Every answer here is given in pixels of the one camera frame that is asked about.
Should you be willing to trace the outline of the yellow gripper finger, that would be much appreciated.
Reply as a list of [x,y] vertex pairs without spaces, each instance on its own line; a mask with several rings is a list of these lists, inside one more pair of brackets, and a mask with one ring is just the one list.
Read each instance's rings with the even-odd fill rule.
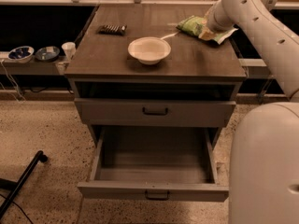
[[212,40],[215,37],[215,34],[210,30],[203,30],[199,35],[199,38],[205,41]]

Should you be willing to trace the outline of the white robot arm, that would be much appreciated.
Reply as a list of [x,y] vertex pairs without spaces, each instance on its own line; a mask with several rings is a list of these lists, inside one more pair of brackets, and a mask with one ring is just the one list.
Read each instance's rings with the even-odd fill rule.
[[276,0],[219,0],[203,37],[237,25],[286,102],[260,105],[238,124],[231,147],[229,224],[299,224],[299,37],[272,16]]

